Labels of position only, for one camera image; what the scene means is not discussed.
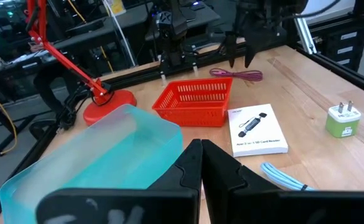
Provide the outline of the red slotted plastic basket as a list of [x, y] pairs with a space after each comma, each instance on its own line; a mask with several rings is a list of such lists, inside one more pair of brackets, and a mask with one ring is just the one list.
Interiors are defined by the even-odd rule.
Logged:
[[204, 78], [170, 82], [152, 108], [179, 126], [221, 127], [233, 79]]

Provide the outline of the black background desk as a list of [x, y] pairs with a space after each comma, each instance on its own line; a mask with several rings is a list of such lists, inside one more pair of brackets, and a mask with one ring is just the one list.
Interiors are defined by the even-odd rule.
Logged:
[[[194, 30], [202, 28], [206, 31], [209, 23], [217, 21], [220, 16], [207, 6], [204, 2], [199, 2], [203, 9], [195, 11], [195, 19], [187, 21], [187, 35], [191, 36]], [[143, 26], [147, 21], [147, 12], [145, 6], [137, 6], [131, 8], [124, 14], [116, 17], [120, 28], [131, 29], [137, 26]], [[86, 50], [99, 47], [111, 42], [117, 41], [116, 30], [117, 25], [109, 17], [104, 17], [100, 19], [103, 22], [103, 27], [87, 32], [84, 34], [79, 34], [69, 39], [58, 41], [54, 44], [56, 49], [62, 50]]]

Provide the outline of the white card reader box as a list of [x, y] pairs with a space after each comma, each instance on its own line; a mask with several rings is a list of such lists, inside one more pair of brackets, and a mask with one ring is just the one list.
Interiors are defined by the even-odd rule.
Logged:
[[270, 104], [228, 110], [233, 157], [287, 153], [289, 146]]

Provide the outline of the teal translucent plastic bin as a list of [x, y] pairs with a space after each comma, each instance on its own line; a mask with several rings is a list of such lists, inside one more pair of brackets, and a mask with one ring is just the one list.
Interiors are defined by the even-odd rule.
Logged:
[[38, 203], [58, 189], [146, 189], [182, 151], [178, 125], [120, 106], [2, 185], [4, 224], [36, 224]]

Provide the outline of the silver aluminium extrusion post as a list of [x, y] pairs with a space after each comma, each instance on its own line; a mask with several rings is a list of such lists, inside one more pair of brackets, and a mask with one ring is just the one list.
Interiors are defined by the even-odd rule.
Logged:
[[299, 37], [301, 39], [301, 44], [305, 52], [308, 54], [316, 54], [317, 49], [315, 47], [306, 20], [304, 18], [295, 18], [294, 22], [297, 27], [297, 33], [299, 34]]

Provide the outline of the green and white charger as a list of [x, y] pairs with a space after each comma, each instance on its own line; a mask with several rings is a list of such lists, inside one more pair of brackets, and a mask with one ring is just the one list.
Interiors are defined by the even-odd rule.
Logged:
[[362, 114], [353, 106], [353, 101], [340, 102], [328, 109], [325, 128], [335, 138], [354, 136], [361, 118]]

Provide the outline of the red desk lamp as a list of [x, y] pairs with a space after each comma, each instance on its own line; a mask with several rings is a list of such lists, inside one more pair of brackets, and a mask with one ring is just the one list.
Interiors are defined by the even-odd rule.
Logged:
[[27, 26], [26, 31], [32, 40], [43, 46], [53, 55], [65, 68], [78, 76], [89, 88], [93, 97], [92, 102], [85, 108], [83, 119], [89, 126], [111, 113], [122, 105], [130, 104], [135, 106], [135, 96], [127, 90], [112, 90], [111, 87], [102, 82], [99, 78], [92, 79], [80, 67], [66, 58], [48, 40], [46, 35], [46, 0], [27, 1]]

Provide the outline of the black drawer cabinet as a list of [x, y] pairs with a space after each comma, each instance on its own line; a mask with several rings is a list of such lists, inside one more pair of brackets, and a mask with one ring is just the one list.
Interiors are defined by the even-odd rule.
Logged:
[[364, 49], [364, 24], [327, 34], [322, 54], [351, 70], [358, 71]]

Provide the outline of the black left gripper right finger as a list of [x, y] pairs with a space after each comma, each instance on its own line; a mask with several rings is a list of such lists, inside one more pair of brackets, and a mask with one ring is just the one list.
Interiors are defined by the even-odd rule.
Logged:
[[364, 224], [364, 192], [283, 190], [202, 141], [211, 224]]

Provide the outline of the white pole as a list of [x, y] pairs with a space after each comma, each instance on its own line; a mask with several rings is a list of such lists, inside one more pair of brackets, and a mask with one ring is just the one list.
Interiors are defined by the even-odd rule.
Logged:
[[120, 24], [119, 24], [119, 22], [118, 22], [118, 20], [116, 18], [116, 15], [112, 12], [108, 0], [103, 0], [103, 4], [106, 6], [107, 10], [109, 10], [110, 16], [111, 16], [113, 22], [116, 24], [116, 27], [118, 29], [118, 32], [120, 33], [120, 35], [122, 37], [122, 40], [123, 40], [123, 43], [124, 43], [124, 48], [126, 49], [126, 51], [128, 53], [128, 56], [129, 56], [129, 60], [130, 60], [130, 62], [132, 64], [131, 66], [132, 67], [135, 67], [136, 66], [136, 63], [135, 63], [134, 58], [133, 58], [133, 55], [131, 53], [131, 49], [129, 48], [129, 44], [128, 44], [127, 38], [125, 38], [125, 35], [124, 35], [124, 33], [122, 31], [122, 28], [121, 28], [121, 26], [120, 26]]

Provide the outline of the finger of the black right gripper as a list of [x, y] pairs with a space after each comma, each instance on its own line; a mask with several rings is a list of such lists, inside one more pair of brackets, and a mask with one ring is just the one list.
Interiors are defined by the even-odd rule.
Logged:
[[230, 67], [233, 68], [235, 63], [235, 52], [237, 48], [236, 34], [232, 31], [226, 32], [225, 37], [225, 55], [229, 61]]
[[254, 42], [248, 41], [246, 41], [245, 45], [245, 67], [248, 68], [256, 55], [257, 46]]

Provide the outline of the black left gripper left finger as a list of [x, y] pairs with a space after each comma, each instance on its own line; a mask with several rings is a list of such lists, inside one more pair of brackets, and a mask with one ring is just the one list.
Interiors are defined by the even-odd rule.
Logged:
[[56, 190], [38, 204], [38, 224], [197, 224], [203, 146], [194, 139], [147, 189]]

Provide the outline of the black aluminium table frame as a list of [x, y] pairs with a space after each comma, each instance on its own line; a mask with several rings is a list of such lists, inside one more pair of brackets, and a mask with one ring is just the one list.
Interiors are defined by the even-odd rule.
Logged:
[[[325, 35], [328, 32], [339, 32], [353, 26], [359, 26], [363, 24], [364, 11], [352, 11], [343, 16], [337, 16], [331, 19], [326, 19], [320, 22], [310, 24], [309, 30], [312, 35], [319, 37], [321, 35]], [[259, 51], [264, 52], [266, 50], [275, 49], [282, 45], [287, 45], [290, 48], [297, 50], [300, 54], [316, 62], [320, 66], [326, 68], [327, 70], [330, 70], [334, 74], [344, 78], [346, 81], [364, 90], [363, 75], [358, 74], [350, 68], [345, 68], [341, 65], [337, 65], [336, 62], [332, 61], [331, 59], [325, 57], [320, 53], [307, 53], [304, 50], [303, 45], [298, 43], [297, 32], [293, 30], [291, 22], [287, 23], [287, 31], [289, 32], [289, 34], [287, 35], [287, 40], [285, 40], [284, 42], [270, 44], [267, 47], [262, 47], [262, 49], [259, 49]], [[108, 79], [105, 80], [105, 83], [111, 85], [112, 90], [120, 90], [122, 88], [136, 86], [142, 83], [157, 80], [158, 78], [159, 66], [153, 65], [149, 68], [142, 68], [135, 72], [127, 72], [125, 75], [120, 75], [114, 78], [108, 77]], [[38, 135], [35, 137], [36, 143], [29, 149], [29, 151], [23, 157], [17, 167], [11, 172], [10, 177], [13, 177], [16, 174], [20, 173], [22, 170], [27, 168], [27, 166], [38, 160], [38, 157], [44, 153], [44, 151], [48, 148], [49, 144], [55, 138], [58, 127], [59, 120], [56, 119], [55, 121], [51, 121], [48, 124], [48, 128], [45, 131], [41, 130], [38, 132]]]

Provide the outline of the yellow sign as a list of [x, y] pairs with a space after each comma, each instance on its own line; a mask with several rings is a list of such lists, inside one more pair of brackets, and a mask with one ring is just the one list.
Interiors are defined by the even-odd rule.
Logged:
[[123, 0], [108, 0], [111, 12], [118, 16], [126, 12], [126, 8], [123, 4]]

